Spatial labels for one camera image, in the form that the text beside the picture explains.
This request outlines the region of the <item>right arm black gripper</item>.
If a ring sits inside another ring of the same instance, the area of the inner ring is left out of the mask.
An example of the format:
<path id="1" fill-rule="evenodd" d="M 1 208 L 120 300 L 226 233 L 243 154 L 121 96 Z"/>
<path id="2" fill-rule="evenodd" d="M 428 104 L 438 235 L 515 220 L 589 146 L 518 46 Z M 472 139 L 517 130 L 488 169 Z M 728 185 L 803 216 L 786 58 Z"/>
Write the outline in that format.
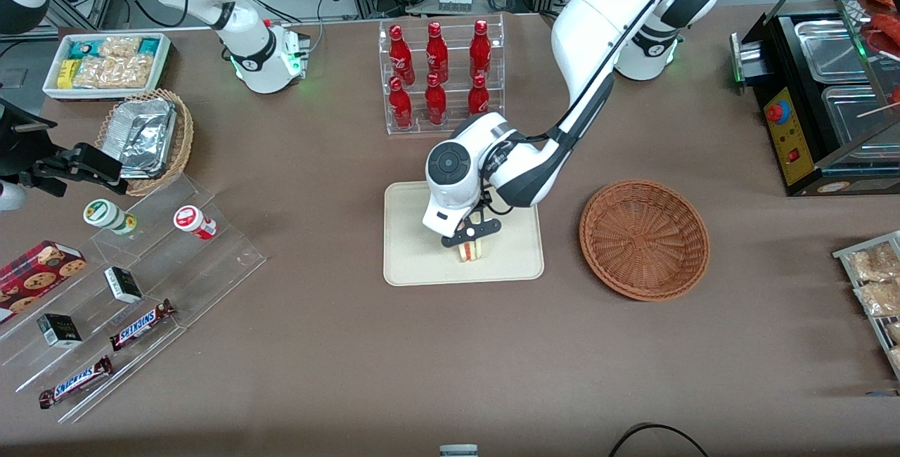
<path id="1" fill-rule="evenodd" d="M 96 184 L 118 195 L 128 191 L 127 182 L 120 178 L 122 163 L 89 143 L 77 143 L 68 150 L 67 161 L 36 162 L 43 155 L 43 141 L 3 141 L 3 184 L 18 185 L 19 173 L 32 167 L 33 187 L 49 195 L 65 195 L 68 186 L 63 179 Z"/>

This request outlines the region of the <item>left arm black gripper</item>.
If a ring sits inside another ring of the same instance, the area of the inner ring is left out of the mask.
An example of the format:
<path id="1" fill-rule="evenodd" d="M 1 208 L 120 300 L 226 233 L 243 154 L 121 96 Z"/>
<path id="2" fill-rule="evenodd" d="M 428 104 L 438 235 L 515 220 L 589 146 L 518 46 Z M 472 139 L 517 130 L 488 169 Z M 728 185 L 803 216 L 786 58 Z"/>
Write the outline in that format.
<path id="1" fill-rule="evenodd" d="M 489 207 L 489 204 L 491 204 L 491 198 L 479 198 L 475 207 L 464 219 L 464 226 L 459 226 L 453 237 L 442 238 L 444 247 L 457 247 L 459 249 L 462 261 L 472 261 L 472 255 L 481 255 L 482 239 L 501 230 L 501 221 L 498 219 L 487 219 L 485 216 L 485 210 Z"/>

